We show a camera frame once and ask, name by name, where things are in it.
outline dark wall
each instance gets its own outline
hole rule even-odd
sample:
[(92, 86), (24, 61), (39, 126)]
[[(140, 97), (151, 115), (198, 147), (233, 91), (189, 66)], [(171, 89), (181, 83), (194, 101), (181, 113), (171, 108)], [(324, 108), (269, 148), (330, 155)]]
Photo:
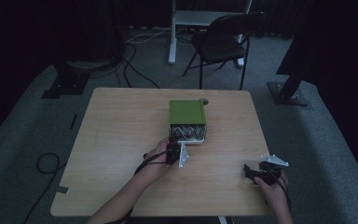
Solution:
[(358, 162), (358, 1), (315, 0), (278, 74), (317, 86)]
[(96, 61), (122, 54), (123, 46), (117, 43), (120, 27), (116, 3), (0, 1), (0, 125), (47, 66), (57, 61)]

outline black object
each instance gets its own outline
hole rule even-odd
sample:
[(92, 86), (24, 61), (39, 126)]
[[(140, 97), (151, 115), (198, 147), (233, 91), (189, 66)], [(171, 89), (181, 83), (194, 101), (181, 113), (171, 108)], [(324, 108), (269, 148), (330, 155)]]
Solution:
[(314, 0), (277, 74), (317, 87), (358, 164), (358, 1)]
[(81, 95), (86, 88), (90, 73), (76, 72), (67, 62), (55, 63), (58, 75), (42, 99), (58, 99), (64, 95)]
[(172, 142), (167, 145), (167, 160), (165, 163), (174, 164), (180, 159), (181, 146), (177, 142)]
[(206, 98), (200, 98), (200, 100), (202, 101), (202, 104), (203, 104), (203, 105), (209, 104), (209, 100), (206, 99)]
[[(195, 34), (191, 37), (191, 44), (196, 49), (190, 60), (183, 76), (188, 69), (200, 68), (200, 89), (202, 89), (202, 67), (203, 65), (222, 63), (222, 68), (226, 62), (243, 58), (241, 85), (245, 76), (246, 64), (249, 54), (250, 40), (252, 33), (257, 32), (264, 20), (263, 12), (249, 14), (223, 16), (214, 20), (208, 27), (206, 33)], [(243, 35), (239, 42), (234, 36)], [(197, 54), (200, 55), (200, 65), (191, 66)]]
[(122, 57), (122, 2), (0, 1), (0, 126), (51, 64)]
[[(167, 150), (162, 151), (158, 154), (155, 154), (149, 158), (147, 158), (146, 160), (144, 160), (141, 165), (138, 166), (138, 168), (136, 168), (135, 171), (135, 175), (138, 174), (138, 172), (140, 172), (146, 165), (149, 164), (162, 164), (162, 163), (166, 163), (166, 164), (174, 164), (176, 161), (178, 161), (180, 159), (180, 150), (181, 150), (181, 146), (178, 144), (178, 142), (176, 140), (174, 140), (173, 138), (170, 138), (170, 143), (167, 145)], [(161, 155), (167, 154), (166, 160), (165, 162), (152, 162), (153, 160), (155, 160), (156, 158), (158, 158)]]
[(248, 165), (243, 165), (243, 170), (245, 171), (245, 177), (251, 179), (255, 183), (255, 177), (260, 177), (266, 184), (273, 185), (279, 177), (281, 177), (281, 168), (273, 163), (267, 161), (262, 161), (259, 163), (260, 171), (252, 170)]
[(286, 82), (267, 82), (269, 91), (272, 94), (276, 105), (300, 105), (310, 108), (310, 102), (307, 101), (298, 85), (291, 85), (292, 79), (295, 77), (289, 77)]

